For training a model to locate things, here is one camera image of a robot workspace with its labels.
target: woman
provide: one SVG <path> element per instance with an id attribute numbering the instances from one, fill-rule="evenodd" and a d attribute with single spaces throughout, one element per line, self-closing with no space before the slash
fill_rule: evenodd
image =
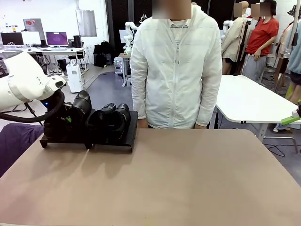
<path id="1" fill-rule="evenodd" d="M 276 7 L 277 3 L 274 0 L 265 0 L 260 4 L 261 16 L 264 16 L 264 19 L 261 18 L 258 22 L 248 42 L 246 49 L 248 55 L 245 58 L 242 74 L 254 81 L 259 80 L 266 66 L 271 44 L 278 35 L 279 21 L 274 18 Z"/>

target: jacket sleeve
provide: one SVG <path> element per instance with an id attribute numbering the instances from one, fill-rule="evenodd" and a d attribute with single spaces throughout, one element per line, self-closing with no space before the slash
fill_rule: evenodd
<path id="1" fill-rule="evenodd" d="M 134 111 L 139 119 L 145 119 L 145 86 L 148 64 L 143 54 L 141 30 L 138 29 L 131 55 L 131 82 Z"/>
<path id="2" fill-rule="evenodd" d="M 202 75 L 201 106 L 197 125 L 207 126 L 216 105 L 217 94 L 222 79 L 222 56 L 220 31 L 216 24 L 214 44 L 204 62 Z"/>

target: table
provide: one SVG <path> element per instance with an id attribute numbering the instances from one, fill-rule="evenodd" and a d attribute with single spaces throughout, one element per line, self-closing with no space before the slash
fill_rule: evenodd
<path id="1" fill-rule="evenodd" d="M 36 141 L 0 178 L 0 222 L 300 225 L 301 188 L 248 130 L 139 129 L 133 154 L 100 148 Z"/>
<path id="2" fill-rule="evenodd" d="M 67 48 L 66 50 L 45 51 L 45 50 L 42 50 L 42 49 L 51 49 L 51 48 L 36 48 L 36 47 L 33 47 L 33 48 L 25 48 L 25 49 L 20 49 L 20 50 L 1 50 L 0 52 L 1 53 L 5 53 L 5 52 L 9 53 L 9 52 L 16 52 L 16 51 L 25 51 L 25 52 L 30 53 L 30 54 L 32 54 L 32 53 L 42 53 L 44 62 L 46 62 L 45 56 L 54 56 L 55 66 L 56 66 L 57 71 L 58 71 L 58 66 L 57 66 L 57 60 L 56 60 L 55 56 L 75 56 L 76 60 L 78 60 L 77 54 L 78 53 L 83 53 L 83 55 L 84 55 L 84 64 L 85 64 L 85 70 L 83 71 L 83 74 L 84 74 L 86 71 L 89 70 L 87 68 L 85 51 L 84 51 L 86 48 L 87 47 L 84 47 L 84 48 Z"/>
<path id="3" fill-rule="evenodd" d="M 120 53 L 119 56 L 120 58 L 123 58 L 123 84 L 122 87 L 125 87 L 127 84 L 127 80 L 129 79 L 127 77 L 127 67 L 130 66 L 130 62 L 131 62 L 131 54 L 127 55 L 125 53 Z"/>
<path id="4" fill-rule="evenodd" d="M 256 136 L 263 141 L 269 123 L 281 123 L 291 116 L 298 106 L 259 85 L 251 79 L 239 75 L 223 75 L 216 107 L 224 117 L 236 123 L 259 123 Z M 214 128 L 216 111 L 210 128 Z"/>

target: purple screen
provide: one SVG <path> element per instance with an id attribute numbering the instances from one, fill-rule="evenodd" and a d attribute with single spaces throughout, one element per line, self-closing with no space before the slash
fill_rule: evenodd
<path id="1" fill-rule="evenodd" d="M 54 46 L 68 46 L 66 32 L 46 32 L 47 44 Z"/>

